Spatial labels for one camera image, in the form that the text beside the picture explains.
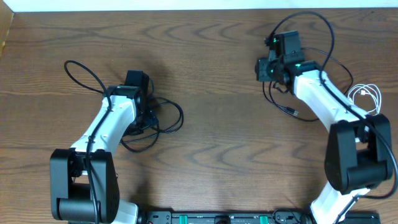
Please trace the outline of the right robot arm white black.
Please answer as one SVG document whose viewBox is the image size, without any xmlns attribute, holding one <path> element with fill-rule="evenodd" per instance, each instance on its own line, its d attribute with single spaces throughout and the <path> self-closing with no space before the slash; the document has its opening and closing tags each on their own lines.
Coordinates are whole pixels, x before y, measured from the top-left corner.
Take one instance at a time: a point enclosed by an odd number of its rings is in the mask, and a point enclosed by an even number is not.
<svg viewBox="0 0 398 224">
<path fill-rule="evenodd" d="M 324 170 L 327 183 L 311 203 L 315 223 L 342 223 L 370 190 L 397 177 L 391 149 L 389 120 L 370 115 L 350 102 L 314 61 L 260 58 L 255 66 L 259 82 L 281 82 L 302 100 L 328 131 Z"/>
</svg>

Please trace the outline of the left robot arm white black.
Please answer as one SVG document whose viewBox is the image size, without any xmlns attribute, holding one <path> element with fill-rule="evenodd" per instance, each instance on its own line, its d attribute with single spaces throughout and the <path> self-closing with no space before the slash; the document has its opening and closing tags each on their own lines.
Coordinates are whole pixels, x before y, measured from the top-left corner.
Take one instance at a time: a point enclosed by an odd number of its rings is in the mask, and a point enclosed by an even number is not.
<svg viewBox="0 0 398 224">
<path fill-rule="evenodd" d="M 111 86 L 89 128 L 50 157 L 51 211 L 69 223 L 137 223 L 135 203 L 119 196 L 113 157 L 130 126 L 142 121 L 148 89 Z"/>
</svg>

